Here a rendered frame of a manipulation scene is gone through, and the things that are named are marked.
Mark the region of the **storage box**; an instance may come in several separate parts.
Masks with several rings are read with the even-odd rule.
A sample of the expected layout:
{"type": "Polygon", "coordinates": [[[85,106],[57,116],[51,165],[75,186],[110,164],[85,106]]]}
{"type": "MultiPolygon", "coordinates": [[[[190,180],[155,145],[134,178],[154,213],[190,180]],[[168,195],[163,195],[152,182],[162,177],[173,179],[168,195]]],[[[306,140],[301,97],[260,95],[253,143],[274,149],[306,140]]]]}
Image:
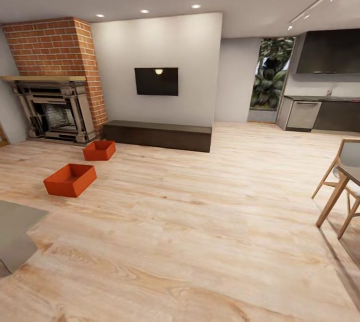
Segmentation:
{"type": "Polygon", "coordinates": [[[43,183],[49,195],[78,197],[97,179],[94,166],[68,164],[43,183]]]}
{"type": "Polygon", "coordinates": [[[115,141],[93,141],[83,149],[87,161],[107,161],[116,152],[115,141]]]}

